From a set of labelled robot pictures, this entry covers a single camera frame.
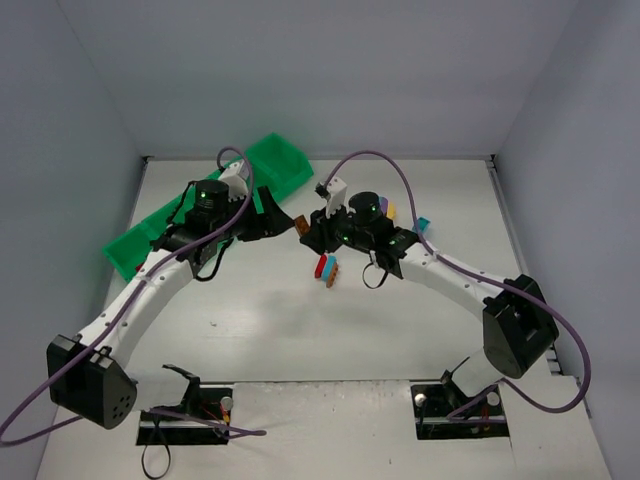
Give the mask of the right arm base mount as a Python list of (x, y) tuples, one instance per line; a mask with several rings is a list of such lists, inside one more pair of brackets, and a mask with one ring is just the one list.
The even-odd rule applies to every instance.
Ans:
[(448, 377), (410, 383), (415, 434), (419, 441), (508, 438), (509, 426), (497, 386), (466, 397)]

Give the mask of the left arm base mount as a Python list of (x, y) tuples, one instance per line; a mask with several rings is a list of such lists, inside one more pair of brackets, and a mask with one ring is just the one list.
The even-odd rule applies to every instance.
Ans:
[[(178, 405), (160, 406), (161, 410), (226, 426), (231, 424), (231, 410), (234, 405), (232, 387), (204, 386), (199, 376), (173, 364), (164, 364), (162, 368), (178, 373), (187, 380), (188, 385)], [(141, 468), (147, 479), (163, 479), (169, 473), (172, 465), (172, 445), (218, 446), (227, 445), (231, 440), (231, 433), (218, 427), (206, 427), (198, 422), (195, 426), (179, 426), (178, 422), (183, 421), (182, 417), (142, 412), (140, 421), (137, 444), (143, 446)], [(147, 468), (146, 453), (150, 446), (162, 447), (166, 453), (167, 464), (162, 473), (153, 474)]]

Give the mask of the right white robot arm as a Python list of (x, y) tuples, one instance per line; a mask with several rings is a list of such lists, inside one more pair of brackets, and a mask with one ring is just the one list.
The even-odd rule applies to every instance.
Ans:
[(417, 233), (396, 226), (381, 209), (377, 196), (361, 192), (332, 214), (325, 209), (299, 216), (300, 243), (318, 254), (344, 246), (401, 280), (423, 285), (463, 307), (482, 323), (482, 348), (443, 375), (444, 384), (467, 398), (495, 382), (519, 379), (559, 335), (551, 314), (511, 292), (511, 287), (539, 301), (539, 285), (520, 275), (514, 280), (478, 280), (461, 274), (429, 254)]

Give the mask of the brown lego plate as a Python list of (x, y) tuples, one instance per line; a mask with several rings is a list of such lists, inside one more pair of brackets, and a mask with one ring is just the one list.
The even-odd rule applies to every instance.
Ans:
[(300, 237), (306, 235), (310, 231), (310, 225), (304, 215), (300, 215), (294, 219), (294, 226)]

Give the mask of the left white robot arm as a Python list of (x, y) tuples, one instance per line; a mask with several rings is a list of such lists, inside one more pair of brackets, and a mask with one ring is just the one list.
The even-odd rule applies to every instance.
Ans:
[(177, 368), (175, 386), (130, 376), (127, 365), (147, 329), (184, 287), (198, 278), (228, 239), (278, 236), (294, 221), (265, 186), (253, 201), (242, 180), (190, 183), (193, 207), (152, 245), (142, 267), (116, 299), (72, 338), (57, 336), (47, 348), (49, 395), (58, 406), (105, 429), (133, 411), (177, 406), (193, 394), (195, 375)]

